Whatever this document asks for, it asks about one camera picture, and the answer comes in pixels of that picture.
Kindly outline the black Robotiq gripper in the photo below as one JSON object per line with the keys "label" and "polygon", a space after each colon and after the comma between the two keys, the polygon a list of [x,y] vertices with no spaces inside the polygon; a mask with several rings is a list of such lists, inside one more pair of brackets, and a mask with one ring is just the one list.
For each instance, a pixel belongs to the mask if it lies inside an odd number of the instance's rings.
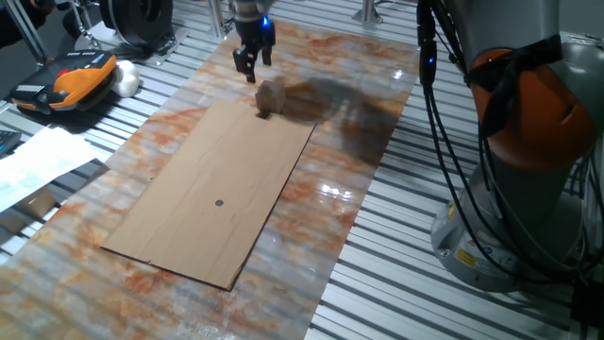
{"label": "black Robotiq gripper", "polygon": [[255,83],[258,52],[261,51],[264,65],[272,65],[272,51],[276,44],[275,25],[266,15],[261,15],[253,21],[238,20],[235,26],[242,40],[242,46],[232,52],[236,70],[245,75],[247,82]]}

